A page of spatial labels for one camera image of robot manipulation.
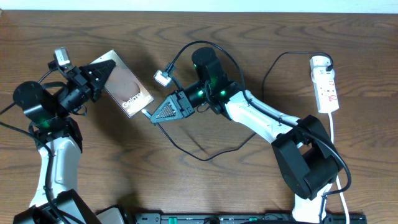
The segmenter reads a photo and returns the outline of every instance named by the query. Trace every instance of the white power cord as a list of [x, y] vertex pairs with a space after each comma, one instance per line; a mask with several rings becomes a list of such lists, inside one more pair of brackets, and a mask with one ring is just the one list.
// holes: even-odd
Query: white power cord
[[[333, 117], [331, 116], [331, 113], [328, 113], [328, 115], [329, 115], [329, 123], [330, 123], [330, 140], [332, 143], [334, 143], [335, 132], [334, 132], [334, 128], [333, 128]], [[340, 185], [340, 180], [338, 178], [338, 175], [336, 178], [336, 185], [337, 185], [337, 189], [341, 190], [341, 185]], [[347, 207], [347, 203], [346, 203], [343, 193], [340, 193], [340, 198], [341, 198], [341, 203], [343, 204], [344, 213], [346, 215], [346, 224], [349, 224], [348, 207]]]

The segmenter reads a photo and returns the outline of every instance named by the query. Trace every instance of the white wall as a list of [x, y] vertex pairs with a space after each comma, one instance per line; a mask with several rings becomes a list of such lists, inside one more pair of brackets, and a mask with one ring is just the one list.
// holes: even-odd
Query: white wall
[[398, 0], [0, 0], [0, 8], [4, 10], [398, 13]]

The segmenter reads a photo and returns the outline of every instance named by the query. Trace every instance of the wood grain surface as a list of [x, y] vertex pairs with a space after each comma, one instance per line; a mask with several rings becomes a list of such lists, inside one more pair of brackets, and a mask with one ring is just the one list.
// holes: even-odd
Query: wood grain surface
[[[18, 84], [38, 80], [53, 50], [66, 46], [74, 65], [114, 49], [155, 96], [154, 111], [174, 87], [153, 80], [188, 42], [224, 47], [245, 72], [247, 88], [261, 97], [261, 80], [275, 58], [289, 50], [328, 52], [335, 61], [340, 109], [334, 113], [336, 147], [353, 184], [345, 193], [350, 212], [368, 223], [397, 223], [398, 213], [398, 16], [378, 14], [280, 14], [189, 12], [3, 11], [0, 18], [0, 108], [12, 103]], [[187, 86], [197, 78], [190, 47], [175, 76]], [[225, 70], [239, 80], [220, 52]], [[285, 55], [266, 81], [266, 103], [287, 114], [317, 113], [309, 55]], [[54, 73], [47, 81], [64, 80]], [[98, 211], [121, 202], [165, 213], [290, 211], [294, 195], [280, 176], [270, 144], [259, 136], [241, 150], [200, 162], [173, 147], [142, 114], [128, 119], [111, 98], [87, 103], [76, 117], [83, 135], [78, 170], [80, 196]], [[1, 121], [26, 128], [20, 108]], [[164, 124], [183, 148], [201, 157], [231, 149], [252, 132], [211, 111]], [[28, 208], [37, 187], [40, 156], [31, 139], [1, 128], [0, 223]], [[340, 174], [345, 184], [345, 173]], [[343, 211], [339, 196], [331, 212]]]

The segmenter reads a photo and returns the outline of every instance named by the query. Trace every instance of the power strip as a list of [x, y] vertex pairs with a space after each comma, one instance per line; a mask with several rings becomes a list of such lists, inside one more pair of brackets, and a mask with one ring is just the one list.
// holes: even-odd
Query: power strip
[[327, 71], [330, 59], [324, 56], [314, 56], [310, 60], [311, 79], [315, 89], [315, 98], [319, 113], [331, 113], [339, 108], [335, 86], [335, 71]]

